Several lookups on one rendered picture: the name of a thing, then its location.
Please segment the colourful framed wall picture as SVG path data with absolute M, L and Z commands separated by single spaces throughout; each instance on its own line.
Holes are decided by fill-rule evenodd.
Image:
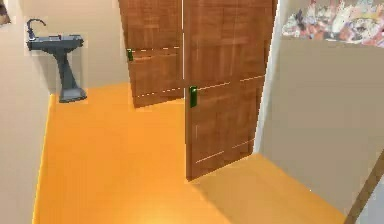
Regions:
M 309 0 L 306 11 L 299 9 L 288 17 L 282 35 L 384 48 L 384 3 L 357 0 L 347 5 L 345 0 L 329 0 L 321 5 Z

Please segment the brown wooden door edge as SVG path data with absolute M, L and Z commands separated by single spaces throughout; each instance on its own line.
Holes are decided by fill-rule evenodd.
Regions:
M 353 206 L 351 207 L 343 224 L 356 224 L 358 217 L 368 203 L 369 198 L 374 192 L 374 189 L 380 182 L 384 174 L 384 149 L 378 156 L 375 165 L 373 166 L 370 174 L 368 175 L 364 185 L 359 192 Z

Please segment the brown wooden room door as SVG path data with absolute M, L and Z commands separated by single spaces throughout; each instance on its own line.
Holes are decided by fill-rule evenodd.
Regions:
M 136 108 L 181 99 L 181 0 L 119 0 L 133 104 Z
M 189 181 L 252 153 L 276 8 L 277 0 L 185 0 Z

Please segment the grey pedestal sink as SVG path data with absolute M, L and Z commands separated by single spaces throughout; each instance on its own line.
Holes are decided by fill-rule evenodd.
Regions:
M 34 21 L 46 25 L 42 19 L 29 19 L 26 22 L 28 33 L 26 45 L 29 51 L 43 51 L 55 58 L 61 82 L 59 102 L 70 103 L 86 99 L 86 92 L 77 84 L 68 61 L 68 54 L 81 48 L 84 39 L 78 34 L 37 36 L 32 27 Z

